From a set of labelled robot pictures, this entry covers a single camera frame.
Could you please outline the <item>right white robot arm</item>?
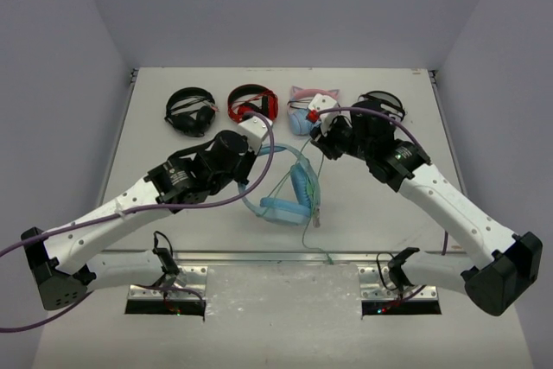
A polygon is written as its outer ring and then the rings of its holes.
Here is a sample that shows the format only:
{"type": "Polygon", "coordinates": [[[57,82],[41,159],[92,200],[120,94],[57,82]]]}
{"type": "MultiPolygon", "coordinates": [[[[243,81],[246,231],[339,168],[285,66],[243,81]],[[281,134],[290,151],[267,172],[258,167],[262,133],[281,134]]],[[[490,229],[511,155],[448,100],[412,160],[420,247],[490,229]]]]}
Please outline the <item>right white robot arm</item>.
{"type": "Polygon", "coordinates": [[[476,206],[400,121],[361,103],[345,108],[321,94],[310,101],[308,119],[316,123],[311,142],[324,156],[364,161],[376,180],[422,209],[466,253],[457,258],[408,247],[392,256],[388,276],[399,302],[407,289],[430,284],[465,294],[480,310],[500,316],[536,282],[541,239],[514,232],[476,206]]]}

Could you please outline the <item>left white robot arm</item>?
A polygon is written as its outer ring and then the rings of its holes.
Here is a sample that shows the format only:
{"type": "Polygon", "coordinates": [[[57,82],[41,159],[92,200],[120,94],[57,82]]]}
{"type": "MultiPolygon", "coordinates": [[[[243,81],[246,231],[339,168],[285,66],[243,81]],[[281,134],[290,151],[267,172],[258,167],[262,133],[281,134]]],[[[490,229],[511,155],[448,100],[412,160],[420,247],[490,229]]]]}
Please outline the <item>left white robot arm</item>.
{"type": "Polygon", "coordinates": [[[139,228],[198,205],[230,182],[245,181],[266,132],[223,130],[178,150],[132,187],[69,224],[67,232],[31,228],[25,254],[45,310],[61,309],[94,290],[120,285],[166,289],[181,277],[171,250],[154,245],[124,254],[106,248],[139,228]]]}

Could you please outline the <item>large light blue headphones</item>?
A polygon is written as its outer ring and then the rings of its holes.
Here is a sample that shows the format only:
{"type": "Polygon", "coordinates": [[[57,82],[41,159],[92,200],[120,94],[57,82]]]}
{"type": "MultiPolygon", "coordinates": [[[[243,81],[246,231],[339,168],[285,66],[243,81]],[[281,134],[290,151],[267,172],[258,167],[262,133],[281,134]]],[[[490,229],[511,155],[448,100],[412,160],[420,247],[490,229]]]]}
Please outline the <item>large light blue headphones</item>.
{"type": "Polygon", "coordinates": [[[256,217],[280,226],[321,225],[320,170],[298,149],[284,143],[277,143],[275,154],[289,153],[293,156],[288,171],[271,191],[259,201],[243,197],[246,208],[256,217]]]}

